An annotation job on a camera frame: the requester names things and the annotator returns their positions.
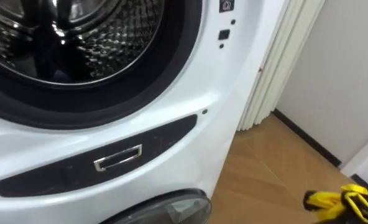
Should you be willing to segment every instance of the white wall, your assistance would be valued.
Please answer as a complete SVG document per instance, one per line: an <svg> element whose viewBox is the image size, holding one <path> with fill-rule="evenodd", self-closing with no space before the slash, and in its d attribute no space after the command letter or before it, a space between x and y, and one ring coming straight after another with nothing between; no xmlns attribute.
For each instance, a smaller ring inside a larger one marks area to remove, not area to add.
<svg viewBox="0 0 368 224"><path fill-rule="evenodd" d="M368 1L330 0L277 109L343 164L368 142Z"/></svg>

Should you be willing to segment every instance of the yellow object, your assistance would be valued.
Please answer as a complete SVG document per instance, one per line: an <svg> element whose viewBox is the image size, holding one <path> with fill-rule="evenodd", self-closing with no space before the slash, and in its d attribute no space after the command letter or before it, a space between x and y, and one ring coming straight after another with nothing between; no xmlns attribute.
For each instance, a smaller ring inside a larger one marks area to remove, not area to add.
<svg viewBox="0 0 368 224"><path fill-rule="evenodd" d="M368 201L362 195L368 195L368 190L364 187L355 184L348 184L341 187L343 191L342 194L331 193L331 192L315 192L310 195L306 203L308 205L313 205L318 207L316 211L317 217L319 221L325 220L333 220L340 216L343 211L345 211L346 207L342 203L342 199L344 199L350 207L354 210L355 214L364 222L368 223L368 219L366 219L362 213L365 209L360 210L360 208L353 201L353 198L356 197L364 206L368 209Z"/></svg>

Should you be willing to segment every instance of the stainless steel drum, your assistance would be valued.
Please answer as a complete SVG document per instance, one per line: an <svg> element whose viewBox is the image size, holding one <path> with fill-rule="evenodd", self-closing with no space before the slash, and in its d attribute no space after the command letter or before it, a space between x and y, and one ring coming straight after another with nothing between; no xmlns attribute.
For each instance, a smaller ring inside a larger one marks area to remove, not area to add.
<svg viewBox="0 0 368 224"><path fill-rule="evenodd" d="M0 0L0 66L51 85L122 75L158 31L163 0Z"/></svg>

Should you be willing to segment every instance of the baseboard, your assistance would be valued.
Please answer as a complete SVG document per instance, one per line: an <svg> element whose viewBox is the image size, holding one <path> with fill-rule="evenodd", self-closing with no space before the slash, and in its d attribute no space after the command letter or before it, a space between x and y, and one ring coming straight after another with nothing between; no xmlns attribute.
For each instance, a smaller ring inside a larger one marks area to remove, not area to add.
<svg viewBox="0 0 368 224"><path fill-rule="evenodd" d="M368 183L364 179L362 179L360 176L358 176L357 174L352 175L351 179L355 181L357 184L368 189Z"/></svg>
<svg viewBox="0 0 368 224"><path fill-rule="evenodd" d="M293 121L287 118L279 110L275 109L272 112L282 123L288 126L294 133L301 137L305 142L307 142L313 149L320 153L326 160L332 163L335 167L340 166L341 161L331 154L327 149L325 149L320 143L315 141L311 136L304 132L299 126L297 126Z"/></svg>

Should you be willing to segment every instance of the chrome handle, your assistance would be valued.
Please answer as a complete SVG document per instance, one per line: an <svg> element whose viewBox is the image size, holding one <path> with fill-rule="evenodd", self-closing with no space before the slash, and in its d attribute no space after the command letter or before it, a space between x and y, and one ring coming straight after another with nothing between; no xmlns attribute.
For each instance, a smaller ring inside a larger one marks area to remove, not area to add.
<svg viewBox="0 0 368 224"><path fill-rule="evenodd" d="M102 163L103 162L107 162L109 160L117 159L118 157L123 157L125 154L128 154L128 155L131 155L132 154L132 156L130 156L128 158L125 158L123 160L114 162L111 165L104 166L104 167L102 166ZM98 171L98 172L104 172L107 169L112 168L114 166L117 166L119 164L132 161L133 159L141 156L141 154L142 154L142 144L137 145L137 146L134 146L134 147L131 147L129 149L125 149L125 150L123 150L121 152L118 152L118 153L115 153L113 155L110 155L110 156L107 156L107 157L103 157L103 158L97 159L93 163L94 163L94 167L96 168L96 171Z"/></svg>

